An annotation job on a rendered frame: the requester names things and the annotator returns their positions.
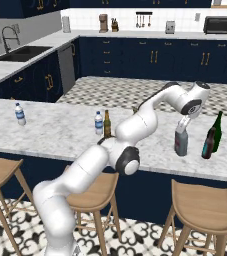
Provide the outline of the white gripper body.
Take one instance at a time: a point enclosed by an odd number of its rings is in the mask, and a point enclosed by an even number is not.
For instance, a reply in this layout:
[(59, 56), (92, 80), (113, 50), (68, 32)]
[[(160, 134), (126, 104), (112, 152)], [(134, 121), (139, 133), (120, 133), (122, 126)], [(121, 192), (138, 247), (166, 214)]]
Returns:
[(184, 116), (184, 117), (178, 122), (178, 125), (177, 125), (177, 127), (176, 127), (176, 131), (177, 131), (178, 133), (182, 133), (182, 132), (186, 129), (186, 127), (188, 126), (188, 124), (189, 124), (190, 121), (191, 121), (191, 118), (190, 118), (188, 115)]

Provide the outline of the grey glass bottle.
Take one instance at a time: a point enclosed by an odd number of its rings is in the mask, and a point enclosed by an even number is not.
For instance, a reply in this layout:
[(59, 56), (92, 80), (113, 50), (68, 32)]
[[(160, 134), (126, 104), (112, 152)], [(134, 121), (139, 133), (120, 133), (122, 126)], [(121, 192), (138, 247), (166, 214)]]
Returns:
[(182, 133), (175, 132), (174, 149), (177, 155), (186, 156), (188, 147), (188, 133), (184, 130)]

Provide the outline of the brown bottle with teal label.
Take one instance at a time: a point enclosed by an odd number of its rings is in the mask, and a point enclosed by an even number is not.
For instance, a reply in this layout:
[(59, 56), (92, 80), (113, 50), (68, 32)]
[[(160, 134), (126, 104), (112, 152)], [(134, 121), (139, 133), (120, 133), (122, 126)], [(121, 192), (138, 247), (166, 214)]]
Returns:
[(214, 135), (215, 135), (216, 129), (212, 127), (210, 129), (209, 135), (207, 139), (204, 142), (203, 150), (202, 150), (202, 157), (204, 159), (209, 159), (211, 157), (211, 153), (214, 147)]

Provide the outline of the navy base cupboards long run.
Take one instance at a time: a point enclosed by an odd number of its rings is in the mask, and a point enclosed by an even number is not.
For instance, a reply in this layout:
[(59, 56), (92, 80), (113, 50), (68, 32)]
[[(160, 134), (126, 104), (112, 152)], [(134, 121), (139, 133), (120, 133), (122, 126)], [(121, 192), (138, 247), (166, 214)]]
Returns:
[(227, 40), (78, 37), (75, 76), (227, 84)]

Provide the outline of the brown beer bottle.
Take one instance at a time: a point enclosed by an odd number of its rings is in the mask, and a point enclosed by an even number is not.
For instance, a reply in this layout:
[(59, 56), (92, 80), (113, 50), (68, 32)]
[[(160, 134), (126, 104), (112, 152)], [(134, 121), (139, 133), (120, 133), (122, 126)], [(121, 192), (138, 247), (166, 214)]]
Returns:
[(111, 121), (109, 118), (109, 111), (105, 110), (105, 118), (104, 118), (104, 138), (111, 137)]

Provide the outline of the clear plastic water bottle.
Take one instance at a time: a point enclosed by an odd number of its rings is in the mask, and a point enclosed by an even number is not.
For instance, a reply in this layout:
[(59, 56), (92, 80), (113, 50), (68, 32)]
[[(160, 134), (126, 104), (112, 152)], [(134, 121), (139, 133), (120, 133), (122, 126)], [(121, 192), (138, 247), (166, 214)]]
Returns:
[(100, 111), (97, 111), (95, 116), (95, 133), (97, 135), (103, 134), (103, 117)]
[(21, 126), (24, 126), (26, 124), (26, 118), (25, 118), (24, 110), (19, 103), (16, 104), (15, 115), (18, 120), (18, 124)]

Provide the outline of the silver toaster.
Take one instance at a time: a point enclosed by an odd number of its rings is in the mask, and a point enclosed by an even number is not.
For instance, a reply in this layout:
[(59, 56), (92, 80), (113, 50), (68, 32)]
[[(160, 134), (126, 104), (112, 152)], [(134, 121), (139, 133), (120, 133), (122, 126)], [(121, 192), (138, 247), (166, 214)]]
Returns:
[(174, 34), (175, 33), (175, 22), (174, 21), (166, 22), (165, 33), (166, 34)]

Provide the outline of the black toaster oven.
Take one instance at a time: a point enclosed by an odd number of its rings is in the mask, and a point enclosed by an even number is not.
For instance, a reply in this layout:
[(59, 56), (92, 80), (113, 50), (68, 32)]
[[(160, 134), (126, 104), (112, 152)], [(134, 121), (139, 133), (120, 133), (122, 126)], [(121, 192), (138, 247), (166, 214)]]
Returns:
[(206, 16), (203, 32), (205, 34), (227, 34), (227, 16)]

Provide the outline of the brown coffee machine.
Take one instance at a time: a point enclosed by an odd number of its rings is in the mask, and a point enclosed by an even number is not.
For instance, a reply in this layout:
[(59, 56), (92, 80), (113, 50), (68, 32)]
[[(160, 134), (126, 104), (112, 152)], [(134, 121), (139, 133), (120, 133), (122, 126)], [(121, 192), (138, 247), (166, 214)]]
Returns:
[(100, 14), (99, 15), (99, 22), (100, 22), (100, 33), (106, 33), (108, 31), (108, 15), (107, 14)]

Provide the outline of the steel dishwasher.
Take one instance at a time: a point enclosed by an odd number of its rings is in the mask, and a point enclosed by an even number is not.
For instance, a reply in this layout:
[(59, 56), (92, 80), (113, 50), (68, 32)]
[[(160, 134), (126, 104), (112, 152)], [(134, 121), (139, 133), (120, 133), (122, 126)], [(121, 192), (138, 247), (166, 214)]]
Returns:
[(74, 62), (72, 56), (72, 46), (70, 44), (58, 50), (58, 59), (63, 86), (63, 94), (67, 94), (75, 85)]

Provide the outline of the navy base cupboards under sink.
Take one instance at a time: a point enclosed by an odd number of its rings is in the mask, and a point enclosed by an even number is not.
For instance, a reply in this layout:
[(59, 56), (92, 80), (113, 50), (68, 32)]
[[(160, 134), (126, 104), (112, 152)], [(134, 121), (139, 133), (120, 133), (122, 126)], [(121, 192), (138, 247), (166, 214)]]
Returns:
[(0, 83), (0, 98), (55, 103), (63, 95), (57, 52)]

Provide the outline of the black sink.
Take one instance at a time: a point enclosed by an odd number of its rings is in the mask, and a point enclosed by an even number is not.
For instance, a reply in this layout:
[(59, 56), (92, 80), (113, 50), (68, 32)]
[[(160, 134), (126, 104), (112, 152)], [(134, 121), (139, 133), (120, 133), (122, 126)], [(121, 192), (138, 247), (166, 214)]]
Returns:
[(48, 46), (23, 46), (0, 56), (0, 61), (28, 62), (33, 59), (41, 59), (51, 52), (52, 48)]

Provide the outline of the rail with hanging tools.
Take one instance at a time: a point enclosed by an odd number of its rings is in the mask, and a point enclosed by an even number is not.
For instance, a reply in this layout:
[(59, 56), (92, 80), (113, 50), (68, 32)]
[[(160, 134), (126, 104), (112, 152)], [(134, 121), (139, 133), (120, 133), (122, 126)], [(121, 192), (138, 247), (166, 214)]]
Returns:
[(136, 13), (136, 27), (145, 28), (151, 27), (151, 18), (153, 13), (147, 11), (139, 11)]

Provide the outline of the wooden wall shelf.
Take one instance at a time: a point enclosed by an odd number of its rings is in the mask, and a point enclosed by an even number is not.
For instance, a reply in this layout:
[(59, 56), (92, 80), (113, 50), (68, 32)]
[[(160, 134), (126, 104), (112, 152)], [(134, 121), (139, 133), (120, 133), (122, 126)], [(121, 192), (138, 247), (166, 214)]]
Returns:
[(212, 0), (211, 7), (227, 9), (227, 0)]

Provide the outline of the navy wall cupboards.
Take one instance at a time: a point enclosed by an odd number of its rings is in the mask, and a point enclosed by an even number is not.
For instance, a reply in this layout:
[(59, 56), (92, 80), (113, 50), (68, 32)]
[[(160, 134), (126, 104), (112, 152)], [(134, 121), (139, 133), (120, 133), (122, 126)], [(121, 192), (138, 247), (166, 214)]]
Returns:
[(22, 19), (68, 8), (210, 8), (212, 0), (0, 0), (0, 18)]

